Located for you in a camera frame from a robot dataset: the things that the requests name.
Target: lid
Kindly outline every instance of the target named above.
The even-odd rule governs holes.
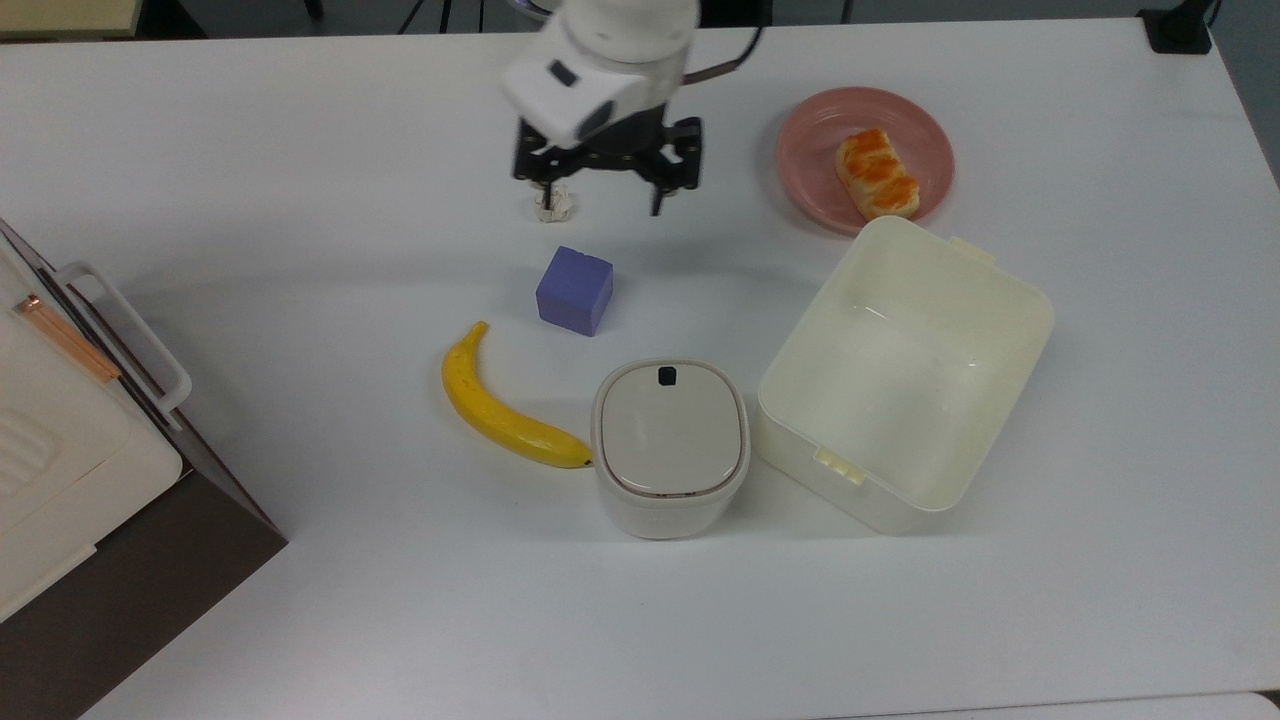
[[[649,497],[714,492],[746,447],[745,418],[728,378],[691,360],[653,360],[604,389],[599,461],[625,489]]]

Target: empty plastic container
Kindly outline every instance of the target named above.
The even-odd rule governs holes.
[[[882,533],[952,507],[1053,327],[1037,288],[909,220],[867,224],[765,372],[760,459]]]

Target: banana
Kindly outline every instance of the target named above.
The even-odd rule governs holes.
[[[453,409],[483,436],[517,455],[557,468],[590,466],[591,450],[582,441],[516,413],[485,389],[476,373],[476,350],[488,329],[489,323],[476,323],[444,354],[440,379]]]

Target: purple cube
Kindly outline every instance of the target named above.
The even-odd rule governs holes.
[[[588,337],[613,295],[613,265],[561,246],[538,283],[538,316]]]

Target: white container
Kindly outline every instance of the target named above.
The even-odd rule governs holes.
[[[0,237],[0,623],[183,466],[119,380],[86,372],[17,310],[29,295],[49,297],[20,263]]]
[[[698,534],[746,475],[746,406],[707,363],[631,363],[595,396],[591,448],[602,501],[620,528],[649,539]]]
[[[964,495],[1052,327],[1044,293],[986,252],[873,220],[765,372],[755,451],[904,533]]]

